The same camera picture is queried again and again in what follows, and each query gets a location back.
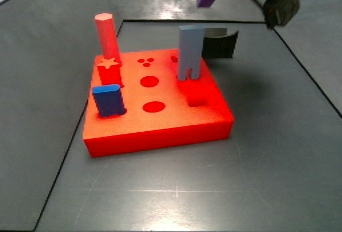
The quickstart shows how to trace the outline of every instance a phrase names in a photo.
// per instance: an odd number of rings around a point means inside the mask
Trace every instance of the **red shape sorter board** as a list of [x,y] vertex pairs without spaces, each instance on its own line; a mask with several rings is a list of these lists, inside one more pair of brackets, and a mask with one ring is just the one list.
[[[95,59],[91,88],[101,81]],[[226,139],[234,117],[204,61],[200,78],[176,79],[177,50],[121,53],[127,113],[101,118],[89,92],[83,140],[92,157]]]

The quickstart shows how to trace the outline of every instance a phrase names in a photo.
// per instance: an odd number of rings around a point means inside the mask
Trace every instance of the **blue rectangular block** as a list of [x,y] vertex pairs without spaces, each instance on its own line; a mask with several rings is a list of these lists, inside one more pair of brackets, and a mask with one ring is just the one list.
[[92,88],[92,96],[101,117],[123,115],[125,113],[119,84],[95,86]]

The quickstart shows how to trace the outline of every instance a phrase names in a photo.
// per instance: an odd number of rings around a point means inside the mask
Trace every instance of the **small round hole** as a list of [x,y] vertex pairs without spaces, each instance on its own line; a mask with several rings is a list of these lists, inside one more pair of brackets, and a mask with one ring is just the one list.
[[143,110],[148,113],[160,112],[165,108],[165,104],[160,101],[151,101],[143,105]]
[[176,62],[177,62],[177,58],[176,58],[175,56],[171,56],[171,61],[172,61],[173,63],[176,63]]
[[153,87],[159,84],[159,79],[155,76],[145,76],[141,78],[140,84],[144,87]]

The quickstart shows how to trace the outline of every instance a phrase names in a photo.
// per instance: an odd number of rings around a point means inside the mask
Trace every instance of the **red block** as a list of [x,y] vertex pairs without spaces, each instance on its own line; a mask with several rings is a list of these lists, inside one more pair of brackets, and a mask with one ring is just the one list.
[[95,16],[95,23],[99,33],[99,39],[104,59],[115,59],[121,64],[119,44],[115,34],[112,14],[101,13]]
[[[234,117],[205,63],[200,78],[187,84],[176,79],[176,56],[177,50],[121,54],[127,113],[101,118],[89,93],[83,140],[92,157],[228,137]],[[91,88],[100,84],[93,69]]]
[[101,57],[97,56],[99,61],[96,62],[97,65],[97,71],[99,71],[99,76],[101,80],[103,85],[108,84],[119,84],[120,87],[123,88],[123,82],[121,82],[121,73],[120,73],[120,68],[121,65],[113,61],[113,59],[103,59]]

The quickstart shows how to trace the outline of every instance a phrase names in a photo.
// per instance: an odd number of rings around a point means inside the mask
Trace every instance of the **blue block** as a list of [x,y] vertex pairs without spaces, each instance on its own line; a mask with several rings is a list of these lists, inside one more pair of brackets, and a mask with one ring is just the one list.
[[123,115],[127,112],[119,84],[95,86],[92,96],[101,117]]
[[179,63],[177,80],[199,79],[200,59],[204,39],[204,26],[188,25],[179,27]]

